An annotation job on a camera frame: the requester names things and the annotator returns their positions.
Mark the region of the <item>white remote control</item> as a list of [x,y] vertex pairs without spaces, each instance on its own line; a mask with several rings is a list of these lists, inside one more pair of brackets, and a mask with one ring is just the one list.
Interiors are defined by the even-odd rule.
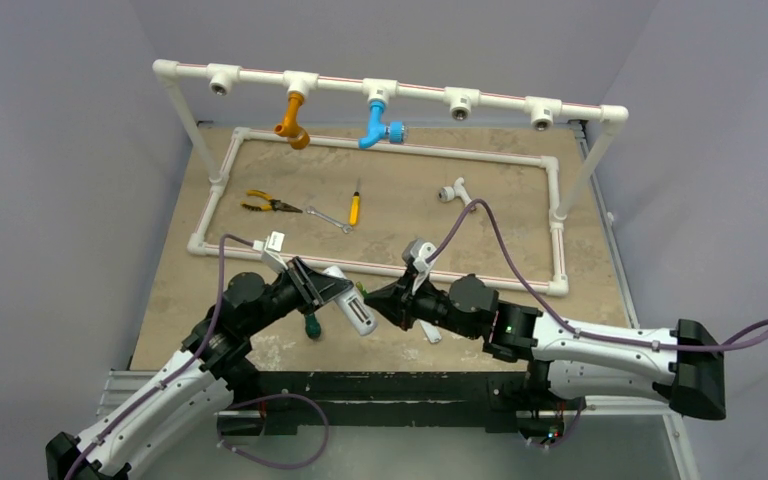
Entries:
[[364,303],[363,295],[357,286],[353,282],[350,282],[350,286],[350,289],[338,295],[333,302],[361,337],[370,335],[378,326],[377,319]]

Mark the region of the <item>white battery cover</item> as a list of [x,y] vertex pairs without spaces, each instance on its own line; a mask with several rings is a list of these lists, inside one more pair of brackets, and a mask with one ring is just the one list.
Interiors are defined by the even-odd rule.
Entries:
[[437,327],[426,322],[420,321],[420,328],[423,331],[427,341],[431,344],[438,344],[442,341],[442,335]]

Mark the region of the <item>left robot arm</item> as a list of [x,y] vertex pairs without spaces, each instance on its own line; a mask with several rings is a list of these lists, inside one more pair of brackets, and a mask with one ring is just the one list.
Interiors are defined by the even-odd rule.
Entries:
[[61,432],[45,447],[51,479],[133,479],[151,452],[199,416],[226,408],[257,412],[268,394],[248,360],[253,336],[293,311],[312,314],[328,303],[361,302],[336,267],[323,272],[292,258],[276,279],[244,272],[219,284],[208,310],[167,363],[113,412],[77,435]]

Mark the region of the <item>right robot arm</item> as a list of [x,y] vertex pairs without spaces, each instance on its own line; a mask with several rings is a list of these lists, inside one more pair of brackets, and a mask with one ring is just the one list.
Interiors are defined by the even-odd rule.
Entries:
[[425,321],[482,342],[483,352],[525,360],[524,399],[536,407],[588,395],[661,401],[696,419],[726,417],[724,355],[699,322],[673,328],[630,329],[587,324],[500,298],[470,274],[447,291],[411,274],[369,293],[364,302],[402,330]]

